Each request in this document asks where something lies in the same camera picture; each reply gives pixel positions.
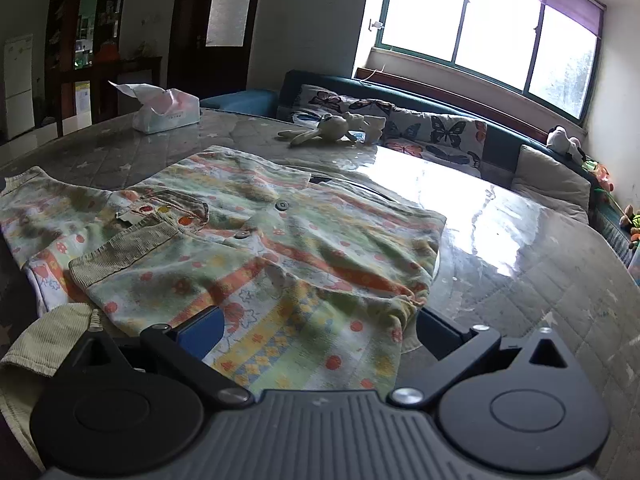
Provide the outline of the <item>colourful patterned child garment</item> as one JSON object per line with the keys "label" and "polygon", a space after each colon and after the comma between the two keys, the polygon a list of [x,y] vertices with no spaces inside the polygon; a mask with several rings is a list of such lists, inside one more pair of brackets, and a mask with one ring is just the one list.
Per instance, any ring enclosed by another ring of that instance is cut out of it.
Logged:
{"label": "colourful patterned child garment", "polygon": [[203,360],[251,392],[389,392],[445,223],[220,146],[122,191],[30,168],[1,194],[2,235],[39,311],[2,358],[2,416],[38,460],[30,413],[87,328],[136,336],[210,306],[224,333]]}

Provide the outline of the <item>grey cushion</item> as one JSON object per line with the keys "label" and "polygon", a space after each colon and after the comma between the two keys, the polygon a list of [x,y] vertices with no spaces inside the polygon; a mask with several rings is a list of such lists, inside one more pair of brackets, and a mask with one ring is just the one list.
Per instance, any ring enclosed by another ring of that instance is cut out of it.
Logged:
{"label": "grey cushion", "polygon": [[511,191],[567,218],[588,224],[591,186],[554,158],[522,144]]}

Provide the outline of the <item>butterfly print pillow right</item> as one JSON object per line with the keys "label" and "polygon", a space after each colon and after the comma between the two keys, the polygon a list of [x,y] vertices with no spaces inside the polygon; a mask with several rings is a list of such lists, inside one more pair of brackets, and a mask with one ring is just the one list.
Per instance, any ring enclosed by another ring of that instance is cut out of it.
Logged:
{"label": "butterfly print pillow right", "polygon": [[487,133],[479,119],[396,108],[386,120],[382,145],[479,178]]}

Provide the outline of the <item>butterfly print pillow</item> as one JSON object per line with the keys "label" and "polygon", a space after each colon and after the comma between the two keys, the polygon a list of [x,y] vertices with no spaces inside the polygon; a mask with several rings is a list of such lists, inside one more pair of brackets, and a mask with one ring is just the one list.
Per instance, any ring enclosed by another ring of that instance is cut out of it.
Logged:
{"label": "butterfly print pillow", "polygon": [[382,145],[479,178],[487,133],[479,119],[396,108],[386,120]]}
{"label": "butterfly print pillow", "polygon": [[326,115],[349,112],[388,117],[394,108],[394,104],[386,101],[342,96],[326,88],[303,84],[290,110],[290,118],[296,125],[315,126]]}

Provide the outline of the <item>brown orange plush toys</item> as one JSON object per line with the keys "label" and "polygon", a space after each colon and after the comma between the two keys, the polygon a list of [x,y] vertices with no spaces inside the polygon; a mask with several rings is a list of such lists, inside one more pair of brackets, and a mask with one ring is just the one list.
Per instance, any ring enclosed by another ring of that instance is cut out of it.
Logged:
{"label": "brown orange plush toys", "polygon": [[620,227],[630,235],[629,249],[634,252],[640,242],[640,214],[628,205],[620,216]]}

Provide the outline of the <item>pink green plush toy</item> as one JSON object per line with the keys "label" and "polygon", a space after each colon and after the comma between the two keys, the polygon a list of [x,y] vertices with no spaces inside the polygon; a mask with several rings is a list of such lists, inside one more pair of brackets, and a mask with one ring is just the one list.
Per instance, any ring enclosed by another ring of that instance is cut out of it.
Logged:
{"label": "pink green plush toy", "polygon": [[608,172],[608,168],[602,165],[600,162],[588,158],[583,164],[582,168],[586,171],[590,172],[590,174],[595,177],[601,188],[604,188],[606,192],[614,191],[614,183],[611,178],[610,173]]}

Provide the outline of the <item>black white plush toy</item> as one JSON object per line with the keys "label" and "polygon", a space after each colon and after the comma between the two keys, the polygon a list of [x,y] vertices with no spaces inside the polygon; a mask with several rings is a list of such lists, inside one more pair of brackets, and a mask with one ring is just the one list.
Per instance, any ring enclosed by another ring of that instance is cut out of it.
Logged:
{"label": "black white plush toy", "polygon": [[586,154],[582,150],[582,144],[577,138],[570,138],[566,130],[557,125],[548,132],[547,148],[556,154],[563,156],[567,160],[583,164],[586,161]]}

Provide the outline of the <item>tissue pack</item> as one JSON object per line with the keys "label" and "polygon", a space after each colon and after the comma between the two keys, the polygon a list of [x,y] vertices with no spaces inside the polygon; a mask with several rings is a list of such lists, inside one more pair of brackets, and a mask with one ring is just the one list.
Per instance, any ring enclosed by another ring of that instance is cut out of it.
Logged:
{"label": "tissue pack", "polygon": [[178,89],[163,89],[152,84],[111,85],[124,96],[136,99],[141,108],[134,113],[132,126],[144,134],[155,134],[200,121],[200,100]]}

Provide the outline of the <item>white plush bunny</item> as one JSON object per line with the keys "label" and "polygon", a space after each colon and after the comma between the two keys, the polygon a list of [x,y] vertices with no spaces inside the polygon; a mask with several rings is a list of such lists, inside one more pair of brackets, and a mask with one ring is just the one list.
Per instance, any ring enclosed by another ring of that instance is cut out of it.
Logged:
{"label": "white plush bunny", "polygon": [[312,129],[283,130],[277,137],[288,141],[291,148],[314,140],[329,143],[347,140],[356,144],[373,145],[381,140],[385,125],[385,117],[344,112],[341,115],[323,116]]}

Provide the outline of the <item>butterfly print pillow left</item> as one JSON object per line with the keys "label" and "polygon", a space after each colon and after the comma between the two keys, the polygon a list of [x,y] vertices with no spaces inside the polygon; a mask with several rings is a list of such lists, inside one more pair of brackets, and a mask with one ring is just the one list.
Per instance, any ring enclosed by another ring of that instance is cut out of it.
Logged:
{"label": "butterfly print pillow left", "polygon": [[326,88],[303,84],[290,110],[290,118],[296,125],[315,126],[326,115],[349,112],[388,117],[394,108],[394,104],[386,101],[342,96]]}

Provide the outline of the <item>dark wooden side table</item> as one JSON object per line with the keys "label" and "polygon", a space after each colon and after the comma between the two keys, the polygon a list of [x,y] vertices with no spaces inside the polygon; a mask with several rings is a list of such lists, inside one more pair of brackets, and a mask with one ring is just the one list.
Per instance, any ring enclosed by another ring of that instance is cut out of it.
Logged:
{"label": "dark wooden side table", "polygon": [[160,56],[116,60],[69,70],[49,70],[46,75],[47,100],[51,104],[59,138],[82,129],[86,112],[78,112],[76,84],[89,85],[89,117],[98,124],[119,115],[120,93],[115,89],[122,77],[149,75],[149,84],[160,84]]}

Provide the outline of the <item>dark wooden shelf unit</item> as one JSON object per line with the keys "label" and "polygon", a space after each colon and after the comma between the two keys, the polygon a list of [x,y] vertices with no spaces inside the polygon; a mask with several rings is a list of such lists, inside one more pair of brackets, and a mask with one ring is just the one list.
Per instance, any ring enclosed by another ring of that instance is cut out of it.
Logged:
{"label": "dark wooden shelf unit", "polygon": [[44,92],[55,118],[76,114],[76,70],[117,56],[124,0],[50,0],[44,44]]}

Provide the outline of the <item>white refrigerator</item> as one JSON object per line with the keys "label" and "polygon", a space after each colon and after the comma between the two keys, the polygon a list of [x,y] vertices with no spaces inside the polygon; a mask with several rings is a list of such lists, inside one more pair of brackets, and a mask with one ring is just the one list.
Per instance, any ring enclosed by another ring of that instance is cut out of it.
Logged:
{"label": "white refrigerator", "polygon": [[6,134],[12,140],[35,127],[32,109],[32,35],[6,40],[3,53]]}

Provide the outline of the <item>dark wooden door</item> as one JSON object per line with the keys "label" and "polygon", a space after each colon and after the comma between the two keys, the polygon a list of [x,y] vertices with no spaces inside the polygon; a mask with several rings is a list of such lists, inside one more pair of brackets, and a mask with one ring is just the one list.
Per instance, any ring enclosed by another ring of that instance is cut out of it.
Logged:
{"label": "dark wooden door", "polygon": [[198,96],[242,91],[258,0],[175,0],[167,83]]}

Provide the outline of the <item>window with green frame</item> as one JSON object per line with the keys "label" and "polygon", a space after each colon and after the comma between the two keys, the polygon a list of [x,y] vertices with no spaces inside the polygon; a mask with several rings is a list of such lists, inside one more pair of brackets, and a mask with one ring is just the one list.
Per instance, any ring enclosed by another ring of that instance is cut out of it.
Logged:
{"label": "window with green frame", "polygon": [[580,124],[603,17],[596,0],[382,0],[375,44],[498,84]]}

